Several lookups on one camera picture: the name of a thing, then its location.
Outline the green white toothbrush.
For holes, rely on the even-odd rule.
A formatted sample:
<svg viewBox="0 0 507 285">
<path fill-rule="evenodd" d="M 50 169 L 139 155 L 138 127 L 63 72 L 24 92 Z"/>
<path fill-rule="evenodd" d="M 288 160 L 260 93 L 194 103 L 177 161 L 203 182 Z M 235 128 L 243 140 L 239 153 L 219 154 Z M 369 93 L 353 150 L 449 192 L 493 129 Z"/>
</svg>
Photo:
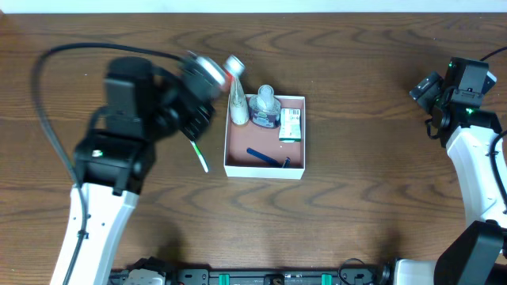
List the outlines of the green white toothbrush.
<svg viewBox="0 0 507 285">
<path fill-rule="evenodd" d="M 191 141 L 190 143 L 196 153 L 196 156 L 199 159 L 201 166 L 203 167 L 203 170 L 206 173 L 208 173 L 209 172 L 208 163 L 206 162 L 204 155 L 201 153 L 200 148 L 198 147 L 195 141 Z"/>
</svg>

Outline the white lotion tube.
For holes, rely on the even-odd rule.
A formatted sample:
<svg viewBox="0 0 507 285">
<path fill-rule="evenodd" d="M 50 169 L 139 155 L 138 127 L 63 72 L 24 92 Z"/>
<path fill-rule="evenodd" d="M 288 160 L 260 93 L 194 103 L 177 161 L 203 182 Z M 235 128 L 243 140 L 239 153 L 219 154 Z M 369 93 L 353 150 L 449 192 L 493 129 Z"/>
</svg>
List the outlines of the white lotion tube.
<svg viewBox="0 0 507 285">
<path fill-rule="evenodd" d="M 239 126 L 245 125 L 250 119 L 246 95 L 238 78 L 231 83 L 229 109 L 231 121 Z"/>
</svg>

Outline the red green toothpaste tube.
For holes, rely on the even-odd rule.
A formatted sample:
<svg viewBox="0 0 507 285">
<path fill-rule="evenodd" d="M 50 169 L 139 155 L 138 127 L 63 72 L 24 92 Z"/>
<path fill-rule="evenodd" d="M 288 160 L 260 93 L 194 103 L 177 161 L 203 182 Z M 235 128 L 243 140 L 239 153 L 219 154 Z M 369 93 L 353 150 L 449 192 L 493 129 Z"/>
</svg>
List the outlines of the red green toothpaste tube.
<svg viewBox="0 0 507 285">
<path fill-rule="evenodd" d="M 246 68 L 239 58 L 235 55 L 230 55 L 223 64 L 223 69 L 225 70 L 228 81 L 231 84 L 235 79 L 241 77 Z"/>
</svg>

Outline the white cardboard box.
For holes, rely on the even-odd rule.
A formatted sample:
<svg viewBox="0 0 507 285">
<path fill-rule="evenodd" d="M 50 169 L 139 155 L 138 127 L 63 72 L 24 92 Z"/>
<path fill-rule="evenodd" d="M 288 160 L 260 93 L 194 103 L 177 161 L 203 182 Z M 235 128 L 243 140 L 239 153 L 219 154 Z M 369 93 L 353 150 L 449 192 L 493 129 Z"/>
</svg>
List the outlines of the white cardboard box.
<svg viewBox="0 0 507 285">
<path fill-rule="evenodd" d="M 238 126 L 226 115 L 223 167 L 228 177 L 299 180 L 306 169 L 306 100 L 277 95 L 283 108 L 299 112 L 301 138 L 282 141 L 280 129 L 251 122 Z"/>
</svg>

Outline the clear pump soap bottle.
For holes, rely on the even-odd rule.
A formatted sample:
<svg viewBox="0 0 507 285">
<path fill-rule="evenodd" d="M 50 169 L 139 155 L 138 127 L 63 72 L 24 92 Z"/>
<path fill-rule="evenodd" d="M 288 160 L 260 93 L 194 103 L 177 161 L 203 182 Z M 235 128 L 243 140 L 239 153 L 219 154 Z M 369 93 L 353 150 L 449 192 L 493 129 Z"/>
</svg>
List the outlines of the clear pump soap bottle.
<svg viewBox="0 0 507 285">
<path fill-rule="evenodd" d="M 250 121 L 259 127 L 275 129 L 280 126 L 281 103 L 270 85 L 262 85 L 249 99 Z"/>
</svg>

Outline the green white soap box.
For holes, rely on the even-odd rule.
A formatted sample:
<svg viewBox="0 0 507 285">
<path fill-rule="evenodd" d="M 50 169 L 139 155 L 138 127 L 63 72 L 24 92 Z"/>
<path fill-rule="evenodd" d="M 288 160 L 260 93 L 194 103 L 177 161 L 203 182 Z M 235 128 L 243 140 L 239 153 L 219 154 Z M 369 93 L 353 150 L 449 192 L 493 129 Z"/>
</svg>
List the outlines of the green white soap box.
<svg viewBox="0 0 507 285">
<path fill-rule="evenodd" d="M 301 110 L 297 108 L 282 108 L 280 112 L 279 140 L 282 142 L 300 142 Z"/>
</svg>

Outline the blue disposable razor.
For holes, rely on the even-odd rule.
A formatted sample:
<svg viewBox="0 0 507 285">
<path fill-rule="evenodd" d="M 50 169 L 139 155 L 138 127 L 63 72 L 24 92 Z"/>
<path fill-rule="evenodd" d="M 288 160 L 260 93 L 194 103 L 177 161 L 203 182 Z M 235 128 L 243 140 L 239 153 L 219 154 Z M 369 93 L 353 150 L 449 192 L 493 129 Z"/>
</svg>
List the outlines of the blue disposable razor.
<svg viewBox="0 0 507 285">
<path fill-rule="evenodd" d="M 258 152 L 258 151 L 254 150 L 252 148 L 247 148 L 246 152 L 248 154 L 250 154 L 250 155 L 252 155 L 252 156 L 254 156 L 254 157 L 256 157 L 256 158 L 258 158 L 258 159 L 260 159 L 260 160 L 262 160 L 262 161 L 264 161 L 266 163 L 268 163 L 272 167 L 276 167 L 276 168 L 288 168 L 290 166 L 290 164 L 291 164 L 291 159 L 290 158 L 285 158 L 285 160 L 282 163 L 280 163 L 276 159 L 271 158 L 271 157 L 269 157 L 269 156 L 267 156 L 267 155 L 265 155 L 265 154 L 263 154 L 261 152 Z"/>
</svg>

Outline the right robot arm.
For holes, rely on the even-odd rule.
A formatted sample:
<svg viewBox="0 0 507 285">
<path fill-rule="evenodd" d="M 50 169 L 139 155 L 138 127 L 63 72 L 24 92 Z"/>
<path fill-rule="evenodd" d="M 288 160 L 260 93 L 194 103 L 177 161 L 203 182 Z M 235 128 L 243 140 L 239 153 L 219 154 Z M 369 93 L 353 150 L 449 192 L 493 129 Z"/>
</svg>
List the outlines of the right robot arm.
<svg viewBox="0 0 507 285">
<path fill-rule="evenodd" d="M 399 259 L 384 271 L 386 284 L 504 284 L 506 266 L 506 137 L 494 112 L 481 108 L 496 84 L 485 59 L 453 57 L 445 76 L 433 72 L 410 91 L 430 116 L 456 170 L 466 229 L 435 261 Z"/>
</svg>

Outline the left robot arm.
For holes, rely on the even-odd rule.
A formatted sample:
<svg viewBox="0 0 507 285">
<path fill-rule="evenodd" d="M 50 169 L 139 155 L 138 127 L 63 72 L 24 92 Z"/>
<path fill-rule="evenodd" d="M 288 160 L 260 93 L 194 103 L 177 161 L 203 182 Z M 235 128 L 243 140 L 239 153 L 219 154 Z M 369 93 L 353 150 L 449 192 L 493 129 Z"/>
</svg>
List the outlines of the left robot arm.
<svg viewBox="0 0 507 285">
<path fill-rule="evenodd" d="M 155 144 L 177 132 L 195 141 L 209 126 L 212 101 L 231 76 L 208 57 L 190 55 L 180 74 L 141 57 L 120 57 L 104 79 L 106 106 L 91 117 L 75 147 L 78 178 L 51 283 L 105 284 L 124 228 L 135 210 Z"/>
</svg>

